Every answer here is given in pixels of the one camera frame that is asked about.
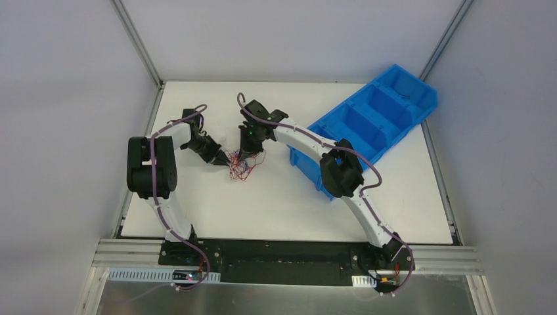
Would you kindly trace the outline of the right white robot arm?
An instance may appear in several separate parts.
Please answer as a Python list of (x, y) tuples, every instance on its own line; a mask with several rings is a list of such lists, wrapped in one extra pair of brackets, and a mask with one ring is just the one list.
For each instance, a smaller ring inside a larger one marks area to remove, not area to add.
[(372, 258), (376, 266), (388, 269), (399, 260), (404, 244), (398, 234), (383, 220), (372, 206), (365, 184), (362, 163), (364, 157), (356, 152), (350, 141), (335, 141), (300, 127), (280, 110), (268, 112), (258, 101), (245, 102), (238, 94), (238, 105), (244, 116), (240, 125), (239, 159), (262, 152), (263, 142), (280, 142), (303, 153), (319, 165), (321, 181), (325, 190), (341, 199), (354, 214), (367, 240), (375, 247)]

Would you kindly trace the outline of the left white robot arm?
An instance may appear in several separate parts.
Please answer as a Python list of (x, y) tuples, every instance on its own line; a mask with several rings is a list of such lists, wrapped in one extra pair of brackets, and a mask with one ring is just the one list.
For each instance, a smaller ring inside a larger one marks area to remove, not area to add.
[(176, 151), (191, 150), (205, 163), (230, 165), (227, 154), (204, 130), (206, 104), (186, 108), (182, 117), (168, 121), (150, 136), (134, 136), (127, 145), (127, 187), (145, 200), (164, 229), (164, 239), (178, 243), (175, 256), (184, 265), (195, 264), (200, 248), (194, 227), (176, 196), (178, 181)]

